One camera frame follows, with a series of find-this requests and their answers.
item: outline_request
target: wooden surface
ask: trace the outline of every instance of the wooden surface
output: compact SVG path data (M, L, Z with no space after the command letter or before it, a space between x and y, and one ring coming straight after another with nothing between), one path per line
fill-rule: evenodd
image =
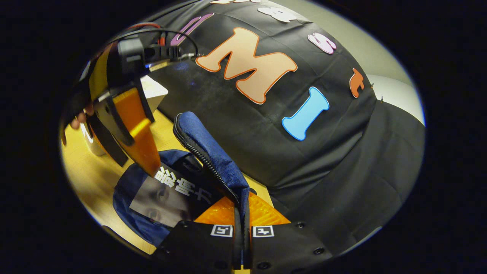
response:
M174 137L172 121L158 110L154 112L154 118L155 123L150 128L157 150L180 149L187 151ZM85 208L100 225L112 228L137 248L152 254L155 251L155 247L128 228L118 217L112 205L115 185L117 185L118 180L128 166L133 164L133 161L129 159L123 167L120 167L108 155L94 155L88 149L81 130L74 130L68 127L66 129L66 139L66 146L61 145L64 167L73 189ZM272 205L266 187L245 174L243 176L249 186L256 190L259 197ZM250 272L242 270L235 273Z

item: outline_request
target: blue fabric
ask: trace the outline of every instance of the blue fabric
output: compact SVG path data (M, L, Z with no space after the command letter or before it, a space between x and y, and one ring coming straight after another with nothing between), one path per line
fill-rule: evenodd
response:
M191 111L179 116L179 126L184 133L193 139L210 157L217 172L240 200L240 217L244 221L245 208L248 203L249 186L237 164L206 130L201 121Z
M191 154L181 150L166 150L159 152L161 162L171 166L178 159ZM123 173L115 186L113 194L113 208L122 221L137 235L148 243L158 246L169 234L169 229L159 224L152 223L147 218L138 215L131 210L130 203L137 194L140 186L148 175L137 165L132 164Z

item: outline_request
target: black fabric cover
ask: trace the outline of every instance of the black fabric cover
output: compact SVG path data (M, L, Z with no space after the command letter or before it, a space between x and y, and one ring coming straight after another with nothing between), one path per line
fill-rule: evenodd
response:
M194 112L221 147L252 178L266 185L274 206L291 221L306 221L334 255L383 226L399 209L416 180L424 150L424 126L412 115L376 100L357 61L326 31L297 15L289 23L257 11L280 7L270 1L210 4L202 0L169 13L156 23L181 30L191 19L215 13L190 36L208 54L233 35L235 27L256 33L256 56L282 52L298 65L286 73L258 105L235 87L250 73L225 80L187 61L150 77L169 90L158 109L170 119ZM331 39L332 55L307 36ZM181 45L190 49L188 41ZM359 98L350 92L352 69L364 76ZM330 108L298 141L282 126L318 88Z

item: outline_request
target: zipper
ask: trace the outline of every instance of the zipper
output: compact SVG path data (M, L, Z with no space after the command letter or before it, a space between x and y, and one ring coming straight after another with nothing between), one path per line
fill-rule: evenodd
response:
M225 183L223 180L222 176L218 173L216 170L215 166L211 162L211 160L202 153L203 149L199 147L186 133L182 132L182 130L179 130L179 116L181 114L178 114L174 120L174 127L173 127L173 132L174 135L176 136L176 139L181 143L182 146L184 146L189 152L193 153L193 155L198 158L203 163L203 166L206 167L208 171L210 171L210 174L213 176L213 178L219 182L224 189L230 193L234 197L234 203L236 205L240 205L240 201L233 192L233 190L230 189L230 187Z

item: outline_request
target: orange letter m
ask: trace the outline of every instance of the orange letter m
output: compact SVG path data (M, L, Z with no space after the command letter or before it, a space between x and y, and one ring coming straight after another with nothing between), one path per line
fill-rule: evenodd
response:
M274 52L256 57L259 36L243 28L233 29L233 35L212 52L198 57L196 63L211 72L221 69L220 62L228 54L224 78L226 80L254 71L246 79L238 80L237 89L252 102L263 104L265 94L287 72L296 71L298 66L286 54Z

